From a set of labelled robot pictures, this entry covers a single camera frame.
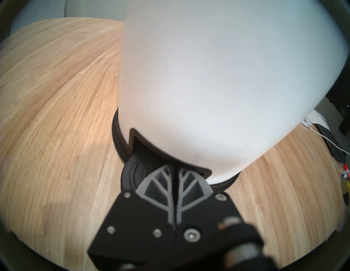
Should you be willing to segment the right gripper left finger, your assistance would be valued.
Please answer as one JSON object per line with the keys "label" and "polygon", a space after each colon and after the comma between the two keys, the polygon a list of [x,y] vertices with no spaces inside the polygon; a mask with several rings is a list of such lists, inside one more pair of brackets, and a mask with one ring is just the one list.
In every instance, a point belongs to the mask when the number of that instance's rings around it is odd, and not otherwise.
{"label": "right gripper left finger", "polygon": [[96,268],[140,265],[175,251],[173,177],[174,167],[164,165],[136,191],[118,195],[88,249]]}

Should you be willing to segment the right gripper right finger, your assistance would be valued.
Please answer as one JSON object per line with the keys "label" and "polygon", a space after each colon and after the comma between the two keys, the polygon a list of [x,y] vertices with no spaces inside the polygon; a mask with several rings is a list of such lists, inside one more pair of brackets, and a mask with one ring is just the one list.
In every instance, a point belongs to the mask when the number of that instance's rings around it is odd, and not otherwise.
{"label": "right gripper right finger", "polygon": [[175,200],[174,252],[180,253],[193,244],[219,230],[219,225],[229,222],[243,223],[230,196],[224,191],[213,190],[196,171],[177,168],[177,199]]}

